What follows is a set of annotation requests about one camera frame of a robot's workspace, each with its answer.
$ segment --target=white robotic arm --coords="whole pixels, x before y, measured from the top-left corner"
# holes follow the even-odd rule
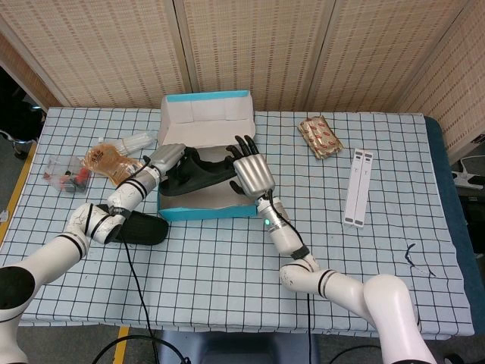
[[[279,199],[273,199],[274,179],[254,142],[237,138],[241,152],[233,152],[241,187],[238,193],[254,197],[258,214],[268,228],[278,253],[294,262],[280,269],[289,290],[318,294],[359,315],[377,329],[384,364],[436,364],[415,321],[408,288],[392,275],[377,275],[364,284],[332,269],[321,269],[302,242]]]
[[[39,288],[86,256],[89,237],[98,243],[112,241],[131,212],[158,186],[160,177],[180,160],[184,149],[182,144],[161,146],[150,156],[146,168],[122,182],[108,197],[109,213],[90,203],[81,205],[64,233],[25,260],[0,268],[0,364],[28,362],[17,345],[17,327]]]

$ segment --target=wire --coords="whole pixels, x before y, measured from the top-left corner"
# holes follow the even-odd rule
[[[291,225],[291,223],[286,220],[279,212],[278,210],[276,210],[276,208],[274,207],[274,203],[273,203],[273,191],[272,190],[269,190],[268,191],[268,197],[270,199],[270,205],[271,205],[271,208],[273,209],[274,213],[277,215],[278,218],[280,218],[281,220],[283,220],[288,226],[290,226],[292,228],[293,231],[295,231],[296,235],[298,235],[298,238],[300,239],[300,241],[302,242],[303,245],[305,245],[305,243],[303,243],[303,239],[302,239],[302,236],[300,235],[300,233],[298,232],[298,230],[295,229],[295,227],[293,225]]]
[[[471,159],[471,158],[483,158],[483,157],[485,157],[485,155],[470,155],[469,157],[461,158],[460,161],[466,161],[467,159]]]
[[[296,230],[296,228],[293,225],[291,225],[291,223],[288,220],[286,220],[274,207],[273,190],[268,191],[268,197],[270,200],[271,208],[273,209],[277,217],[283,220],[288,226],[290,226],[292,230],[295,231],[296,235],[298,235],[298,238],[300,239],[302,244],[305,245],[305,243],[303,243],[302,236],[300,235],[298,230]],[[306,295],[306,305],[307,305],[307,316],[308,316],[308,363],[311,364],[311,313],[310,313],[310,294],[309,293],[307,293]]]
[[[308,313],[308,362],[311,364],[311,316],[310,316],[310,294],[306,294],[306,306]]]
[[[143,310],[145,311],[146,324],[149,328],[150,337],[155,339],[155,334],[152,330],[152,327],[150,326],[149,311],[146,309],[145,300],[143,299],[142,289],[141,289],[141,287],[139,285],[139,281],[138,281],[138,276],[136,275],[135,268],[133,267],[133,263],[131,262],[131,256],[130,256],[130,251],[128,250],[128,244],[127,244],[126,240],[124,239],[121,231],[118,235],[120,236],[120,239],[121,239],[121,241],[123,242],[123,245],[124,245],[124,249],[127,252],[128,264],[130,265],[131,273],[133,274],[133,276],[135,278],[136,289],[138,290],[139,299],[140,299],[140,301],[142,301],[142,306],[143,306]],[[159,363],[160,361],[158,360],[157,347],[156,347],[154,341],[152,341],[152,348],[153,348],[153,354],[155,356],[155,362]]]
[[[132,174],[130,174],[128,177],[126,177],[124,180],[122,180],[116,188],[118,188],[119,186],[121,186],[122,184],[124,184],[127,180],[129,180],[130,178],[134,178],[137,176],[137,174],[141,171],[143,171],[145,168],[148,167],[148,165],[150,164],[150,162],[152,161],[148,156],[144,155],[143,156],[143,160],[145,161],[145,164],[138,170],[138,171],[134,171]]]
[[[345,349],[345,350],[341,351],[340,353],[336,354],[332,358],[332,360],[328,362],[328,364],[333,364],[335,362],[335,360],[340,358],[343,354],[348,353],[349,351],[357,350],[357,349],[363,349],[365,347],[375,347],[376,349],[380,349],[380,346],[378,346],[378,345],[359,345],[357,347],[350,347],[349,349]]]
[[[155,343],[160,345],[165,345],[166,347],[171,349],[174,353],[176,353],[176,355],[180,359],[181,364],[191,364],[190,359],[188,357],[184,358],[182,353],[174,345],[170,344],[165,340],[159,339],[157,337],[151,337],[148,335],[127,335],[127,336],[119,337],[116,340],[113,340],[99,352],[96,358],[94,358],[94,360],[92,361],[92,364],[96,364],[101,359],[101,357],[105,355],[106,352],[110,350],[114,345],[127,340],[147,340],[147,341],[151,341],[154,345]]]

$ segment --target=wall panel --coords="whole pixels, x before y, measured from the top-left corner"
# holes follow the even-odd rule
[[[1,0],[0,14],[69,105],[159,108],[184,91],[162,1]]]
[[[201,91],[250,89],[257,110],[302,103],[329,0],[183,3]]]
[[[26,93],[29,93],[44,111],[47,111],[51,106],[61,105],[42,79],[32,71],[2,34],[0,34],[0,67],[3,67],[9,73],[15,82]]]
[[[399,100],[437,119],[451,162],[485,133],[485,2],[472,1]]]
[[[340,0],[310,89],[308,110],[389,111],[459,0]]]

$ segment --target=robot finger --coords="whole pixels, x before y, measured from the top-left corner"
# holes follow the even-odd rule
[[[229,182],[229,185],[232,187],[235,193],[237,193],[238,195],[244,195],[244,191],[239,184],[232,180]]]
[[[246,139],[246,142],[248,143],[248,146],[251,149],[251,153],[259,154],[258,147],[256,146],[254,140],[249,135],[245,135],[244,139]]]
[[[239,135],[236,135],[236,140],[239,143],[239,146],[241,147],[241,151],[244,154],[244,156],[247,157],[248,155],[251,155],[251,151],[249,150],[249,147],[244,141],[244,139]]]
[[[230,155],[227,155],[226,158],[224,158],[224,161],[232,165],[235,161],[234,157],[231,157]]]
[[[241,159],[243,157],[243,155],[241,154],[241,152],[239,150],[237,150],[237,148],[235,146],[227,146],[226,147],[226,150],[228,152],[233,153],[234,159]]]

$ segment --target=table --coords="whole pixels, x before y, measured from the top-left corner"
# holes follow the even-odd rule
[[[401,277],[417,304],[425,337],[473,334],[462,272],[437,192],[422,115],[323,113],[346,147],[317,160],[296,129],[306,112],[256,112],[255,141],[296,228],[317,257],[361,281],[377,273]],[[30,175],[11,220],[0,264],[22,259],[63,231],[69,213],[113,191],[91,180],[87,195],[65,195],[42,179],[50,155],[83,157],[90,146],[159,128],[160,111],[52,108]],[[140,158],[155,146],[134,155]],[[366,226],[341,223],[351,154],[374,152]],[[155,214],[156,192],[139,210]],[[286,331],[307,328],[306,295],[279,284],[279,257],[257,218],[178,221],[157,246],[132,246],[152,326],[191,331]],[[405,257],[414,264],[410,265]],[[320,297],[311,299],[314,333],[374,336],[372,327]],[[87,259],[42,288],[24,323],[144,326],[136,285],[119,244],[92,243]]]

